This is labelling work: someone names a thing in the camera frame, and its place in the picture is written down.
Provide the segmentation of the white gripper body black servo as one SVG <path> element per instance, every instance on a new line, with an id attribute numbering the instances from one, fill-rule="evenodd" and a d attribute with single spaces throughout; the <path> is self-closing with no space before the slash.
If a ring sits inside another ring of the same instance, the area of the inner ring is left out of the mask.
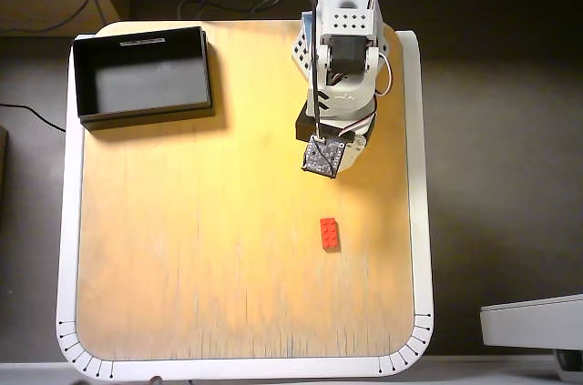
<path id="1" fill-rule="evenodd" d="M 315 120 L 307 114 L 305 103 L 295 122 L 295 137 L 307 143 L 302 170 L 342 172 L 351 167 L 367 146 L 374 128 L 374 101 L 361 111 L 341 119 L 321 119 L 320 137 Z"/>

